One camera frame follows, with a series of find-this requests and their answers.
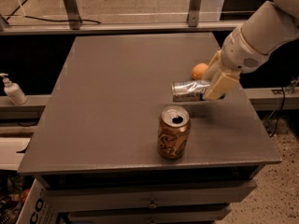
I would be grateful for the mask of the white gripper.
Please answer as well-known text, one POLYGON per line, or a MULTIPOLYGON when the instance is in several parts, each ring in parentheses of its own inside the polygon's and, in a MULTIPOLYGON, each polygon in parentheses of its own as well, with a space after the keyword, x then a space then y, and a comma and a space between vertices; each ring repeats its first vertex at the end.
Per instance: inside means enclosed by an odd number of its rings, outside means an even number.
POLYGON ((239 74, 223 72, 223 65, 243 74, 252 73, 269 60, 268 54, 261 54, 254 50, 246 41, 237 26, 225 38, 221 47, 208 64, 202 76, 205 81, 211 81, 204 94, 205 100, 218 100, 239 84, 239 74))

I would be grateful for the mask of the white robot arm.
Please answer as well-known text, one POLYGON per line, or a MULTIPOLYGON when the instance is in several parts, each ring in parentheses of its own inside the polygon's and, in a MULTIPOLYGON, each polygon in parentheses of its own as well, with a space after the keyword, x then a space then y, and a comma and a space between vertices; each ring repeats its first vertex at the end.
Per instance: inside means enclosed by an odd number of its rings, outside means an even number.
POLYGON ((225 38, 202 79, 210 83, 206 100, 217 100, 269 60, 282 45, 299 38, 299 0, 264 2, 225 38))

